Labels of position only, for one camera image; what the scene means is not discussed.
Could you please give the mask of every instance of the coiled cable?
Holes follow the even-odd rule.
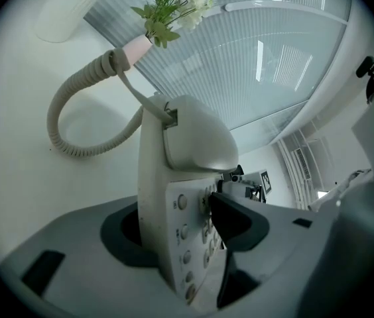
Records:
[[[130,68],[128,59],[121,48],[109,50],[99,56],[84,68],[72,74],[59,88],[54,95],[47,112],[47,131],[52,144],[62,152],[70,156],[96,156],[107,152],[126,141],[141,126],[143,108],[160,119],[164,124],[169,125],[174,119],[165,111],[157,107],[152,101],[138,92],[127,79],[124,71]],[[142,105],[128,122],[127,126],[112,139],[95,146],[79,147],[72,145],[62,139],[59,133],[58,120],[60,113],[69,99],[77,92],[95,85],[96,83],[111,76],[118,75],[129,91],[137,98]]]

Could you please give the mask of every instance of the black slot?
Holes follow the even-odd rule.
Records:
[[[44,251],[25,272],[22,282],[41,297],[64,257],[60,252]]]
[[[224,194],[212,193],[209,203],[212,222],[228,250],[251,250],[268,234],[267,218],[236,203]]]
[[[157,268],[158,256],[141,246],[137,203],[109,215],[100,229],[107,251],[127,266]]]
[[[228,252],[222,285],[217,298],[217,308],[221,309],[233,303],[259,285],[261,283],[256,282],[246,272],[237,269],[232,253]]]
[[[293,223],[309,229],[311,227],[312,221],[308,219],[297,218],[295,221],[293,221]]]

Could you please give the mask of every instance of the pink vase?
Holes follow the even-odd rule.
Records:
[[[152,43],[150,40],[145,35],[140,35],[128,42],[122,49],[127,55],[129,64],[132,66],[139,61],[151,47]]]

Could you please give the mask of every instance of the ceiling light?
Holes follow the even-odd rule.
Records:
[[[263,51],[264,51],[264,44],[262,43],[262,41],[258,40],[258,60],[256,64],[256,80],[257,81],[261,81]]]
[[[299,78],[299,80],[298,80],[298,83],[296,84],[296,87],[294,88],[295,91],[298,90],[298,87],[299,87],[299,85],[300,85],[300,82],[302,81],[302,78],[304,77],[305,72],[306,72],[306,69],[308,68],[308,65],[309,65],[309,63],[311,62],[311,60],[312,60],[312,55],[309,57],[308,61],[307,61],[306,64],[305,64],[305,68],[304,68],[304,70],[303,70],[303,72],[302,72],[302,75],[300,76],[300,78]]]

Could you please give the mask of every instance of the control panel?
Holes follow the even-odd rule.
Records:
[[[171,182],[166,189],[167,234],[174,290],[190,303],[206,277],[221,239],[210,218],[208,198],[215,178]]]

